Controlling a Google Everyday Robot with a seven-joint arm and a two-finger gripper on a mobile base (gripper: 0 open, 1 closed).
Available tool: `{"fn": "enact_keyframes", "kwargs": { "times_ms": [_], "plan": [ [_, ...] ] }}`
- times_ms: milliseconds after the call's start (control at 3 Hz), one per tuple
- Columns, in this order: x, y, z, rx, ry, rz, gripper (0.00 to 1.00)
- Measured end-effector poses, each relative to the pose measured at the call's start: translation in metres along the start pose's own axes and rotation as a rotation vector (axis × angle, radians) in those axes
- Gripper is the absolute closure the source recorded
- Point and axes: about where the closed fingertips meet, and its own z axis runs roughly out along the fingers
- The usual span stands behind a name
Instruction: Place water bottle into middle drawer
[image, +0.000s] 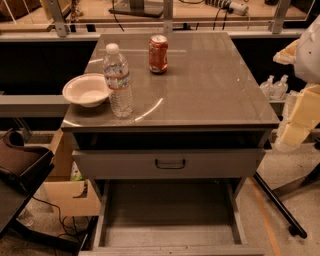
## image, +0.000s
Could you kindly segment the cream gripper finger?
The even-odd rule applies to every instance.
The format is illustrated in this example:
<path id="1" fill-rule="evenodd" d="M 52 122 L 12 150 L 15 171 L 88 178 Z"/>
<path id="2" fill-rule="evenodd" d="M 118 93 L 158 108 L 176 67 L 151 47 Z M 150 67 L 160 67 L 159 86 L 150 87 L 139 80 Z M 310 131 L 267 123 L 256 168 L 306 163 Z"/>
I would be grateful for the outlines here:
<path id="1" fill-rule="evenodd" d="M 297 45 L 299 43 L 299 40 L 295 40 L 292 43 L 290 43 L 288 46 L 286 46 L 281 51 L 277 52 L 274 57 L 273 61 L 279 64 L 293 65 L 296 60 L 296 49 Z"/>
<path id="2" fill-rule="evenodd" d="M 320 123 L 320 85 L 307 84 L 299 93 L 291 92 L 282 115 L 275 148 L 289 152 L 297 149 Z"/>

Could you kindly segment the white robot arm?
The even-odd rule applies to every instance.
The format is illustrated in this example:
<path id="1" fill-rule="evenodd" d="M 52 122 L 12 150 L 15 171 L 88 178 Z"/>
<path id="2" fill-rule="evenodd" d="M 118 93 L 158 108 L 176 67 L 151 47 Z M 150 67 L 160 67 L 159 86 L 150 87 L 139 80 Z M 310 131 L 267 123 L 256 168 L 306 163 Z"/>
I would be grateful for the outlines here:
<path id="1" fill-rule="evenodd" d="M 302 33 L 301 37 L 277 52 L 273 61 L 291 64 L 295 76 L 306 86 L 285 103 L 275 147 L 287 152 L 297 149 L 320 123 L 320 16 Z"/>

